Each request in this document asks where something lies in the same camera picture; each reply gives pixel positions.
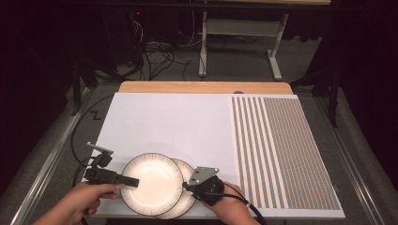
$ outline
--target hand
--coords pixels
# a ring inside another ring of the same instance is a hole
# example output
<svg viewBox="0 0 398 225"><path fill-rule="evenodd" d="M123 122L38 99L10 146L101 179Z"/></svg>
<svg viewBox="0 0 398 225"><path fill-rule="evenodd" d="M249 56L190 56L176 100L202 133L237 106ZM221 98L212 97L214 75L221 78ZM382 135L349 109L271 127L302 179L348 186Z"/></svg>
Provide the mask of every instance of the hand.
<svg viewBox="0 0 398 225"><path fill-rule="evenodd" d="M89 185L82 182L35 224L77 224L82 220L85 210L89 215L95 214L100 206L100 198L115 199L115 191L119 189L120 185Z"/></svg>
<svg viewBox="0 0 398 225"><path fill-rule="evenodd" d="M236 192L236 190L242 194L239 186L224 182L226 185L224 189L224 194L231 194L240 197L240 195ZM248 207L241 201L230 198L230 197L222 197L220 201L216 204L209 206L205 202L202 204L212 210L219 219L229 225L254 225L259 224L249 213Z"/></svg>

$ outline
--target stacked plate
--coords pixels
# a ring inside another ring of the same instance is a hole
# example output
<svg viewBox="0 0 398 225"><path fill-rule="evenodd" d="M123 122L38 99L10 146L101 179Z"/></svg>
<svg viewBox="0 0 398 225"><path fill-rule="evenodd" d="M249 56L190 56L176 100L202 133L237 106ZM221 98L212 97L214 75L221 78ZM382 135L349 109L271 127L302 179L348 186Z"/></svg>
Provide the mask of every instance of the stacked plate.
<svg viewBox="0 0 398 225"><path fill-rule="evenodd" d="M122 175L140 180L138 187L122 186L126 205L134 212L156 218L178 218L191 209L195 199L182 187L193 168L180 159L147 153L130 161Z"/></svg>

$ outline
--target table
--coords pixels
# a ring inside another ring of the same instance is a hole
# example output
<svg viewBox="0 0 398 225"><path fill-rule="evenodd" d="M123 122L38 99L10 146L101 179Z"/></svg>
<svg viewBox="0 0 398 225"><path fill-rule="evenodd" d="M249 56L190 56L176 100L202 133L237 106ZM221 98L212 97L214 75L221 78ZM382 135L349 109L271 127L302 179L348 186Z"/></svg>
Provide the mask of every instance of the table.
<svg viewBox="0 0 398 225"><path fill-rule="evenodd" d="M245 94L229 94L236 91ZM284 142L285 136L291 138ZM148 152L193 167L219 168L219 177L239 184L265 218L344 218L299 100L287 83L124 82L97 145L115 151L107 169L117 173ZM117 199L102 201L95 217L140 216ZM199 202L182 216L215 217Z"/></svg>
<svg viewBox="0 0 398 225"><path fill-rule="evenodd" d="M284 5L313 5L322 6L329 5L330 0L217 0L217 2L240 2L240 3L271 3ZM268 60L271 65L272 74L276 81L282 80L282 75L276 61L276 52L281 43L283 31L286 27L288 14L284 14L280 21L243 21L243 20L226 20L226 19L208 19L207 12L203 14L202 26L202 48L199 60L199 76L206 76L207 71L207 34L219 35L243 35L243 36L259 36L274 38L273 45L267 50Z"/></svg>

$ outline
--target gray carpet floor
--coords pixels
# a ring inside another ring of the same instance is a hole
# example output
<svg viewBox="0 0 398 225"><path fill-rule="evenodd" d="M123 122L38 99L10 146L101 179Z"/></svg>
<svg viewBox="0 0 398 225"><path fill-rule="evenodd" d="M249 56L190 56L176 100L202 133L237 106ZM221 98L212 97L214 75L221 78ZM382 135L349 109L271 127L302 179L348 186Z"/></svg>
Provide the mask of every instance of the gray carpet floor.
<svg viewBox="0 0 398 225"><path fill-rule="evenodd" d="M284 82L292 82L302 77L311 62L319 41L307 41L302 43L299 39L284 40L277 54L278 63ZM186 67L179 63L173 63L154 80L158 81L236 81L236 82L274 82L271 70L265 55L265 45L269 40L262 39L253 43L241 40L227 39L224 42L219 39L210 40L208 43L207 75L204 79L198 77L199 48L197 46L187 48L170 48L175 54L175 60L180 63L190 62ZM161 53L153 53L149 56L151 62L161 62ZM119 65L121 71L128 68ZM130 78L143 80L148 77L149 67L143 67L144 75L133 75ZM52 178L41 196L37 196L35 205L26 220L30 224L51 208L65 193L71 189L73 175L78 163L71 153L71 144L79 156L85 158L91 155L91 148L85 144L95 143L100 133L103 120L112 100L112 94L117 92L119 83L99 80L99 87L91 89L91 98L87 106L92 106L82 117L81 122L75 128L72 135L62 146L62 158L57 163ZM360 128L352 116L349 105L340 91L339 106L337 111L337 128L331 128L325 118L323 103L326 98L314 98L311 95L311 87L299 87L294 90L298 95L302 108L318 145L320 154L329 172L332 184L336 189L338 198L344 209L346 218L338 220L287 220L287 224L373 224L369 215L364 210L352 177L344 165L341 156L340 145L336 142L334 132L338 132L349 150L356 168L364 183L371 193L375 206L379 210L385 224L398 224L398 195L394 190L387 175L384 174L378 164L372 150L360 133ZM19 173L10 185L8 191L0 202L0 224L9 224L17 213L26 194L34 183L46 158L58 144L60 137L65 134L71 121L72 102L59 115L52 127L43 136L35 149L26 159ZM184 220L148 220L148 219L88 219L89 224L221 224L219 221L184 221ZM280 219L269 219L268 224L283 224Z"/></svg>

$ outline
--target dark background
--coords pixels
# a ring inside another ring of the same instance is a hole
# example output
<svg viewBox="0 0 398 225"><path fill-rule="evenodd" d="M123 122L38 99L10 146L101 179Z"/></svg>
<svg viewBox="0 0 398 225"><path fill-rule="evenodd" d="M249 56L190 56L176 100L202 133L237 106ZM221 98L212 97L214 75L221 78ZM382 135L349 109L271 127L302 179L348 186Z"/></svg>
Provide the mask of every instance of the dark background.
<svg viewBox="0 0 398 225"><path fill-rule="evenodd" d="M398 178L394 173L398 150L398 28L395 24L398 20L393 13L394 3L386 0L377 1L377 6L353 0L332 3L343 7L364 6L364 10L334 15L292 13L283 38L300 36L302 41L323 38L308 74L335 67L330 60L340 58L339 53L343 53L337 64L340 85L364 136L397 188ZM191 16L187 11L143 12L150 31L172 44L177 29L191 33L191 25L184 20ZM2 1L0 4L0 144L5 169L0 194L35 143L65 108L68 102L65 92L72 81L76 58L89 57L109 69L115 68L114 48L101 22L103 15L99 9L63 8L52 0ZM308 84L329 75L325 73Z"/></svg>

